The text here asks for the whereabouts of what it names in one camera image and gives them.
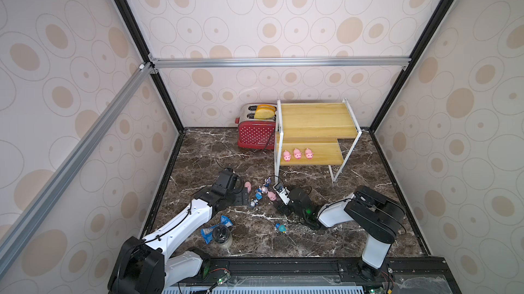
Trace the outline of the pink pig toy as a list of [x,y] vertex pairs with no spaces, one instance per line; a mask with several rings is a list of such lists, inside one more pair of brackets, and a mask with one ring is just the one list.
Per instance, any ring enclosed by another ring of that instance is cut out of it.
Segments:
[[296,148],[293,150],[293,156],[296,160],[300,160],[302,158],[302,152]]
[[313,154],[313,152],[312,152],[311,149],[306,148],[305,151],[304,151],[304,153],[305,153],[305,156],[306,156],[306,158],[307,158],[308,160],[312,160],[312,159],[313,159],[314,154]]
[[270,201],[276,201],[277,200],[277,195],[274,192],[271,192],[271,191],[267,193],[267,197],[269,198]]
[[289,162],[291,160],[291,153],[285,150],[282,154],[284,161]]
[[252,190],[252,184],[250,182],[245,182],[244,183],[244,187],[245,189],[247,189],[247,192],[250,193],[251,190]]

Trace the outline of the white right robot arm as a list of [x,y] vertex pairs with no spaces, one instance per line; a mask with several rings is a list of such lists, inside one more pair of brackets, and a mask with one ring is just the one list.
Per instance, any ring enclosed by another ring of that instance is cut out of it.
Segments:
[[398,231],[404,227],[405,208],[367,186],[359,186],[349,197],[325,205],[315,205],[302,188],[288,190],[278,184],[274,190],[282,200],[282,213],[295,214],[313,231],[348,222],[362,227],[368,238],[361,259],[365,266],[374,270],[382,267]]

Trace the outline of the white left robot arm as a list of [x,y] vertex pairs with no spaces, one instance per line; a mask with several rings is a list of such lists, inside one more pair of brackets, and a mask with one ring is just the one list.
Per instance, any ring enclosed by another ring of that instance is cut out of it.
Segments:
[[248,205],[251,184],[231,168],[219,172],[211,186],[199,189],[168,223],[121,246],[107,285],[109,293],[162,293],[165,288],[206,271],[206,255],[187,250],[172,254],[198,228],[231,206]]

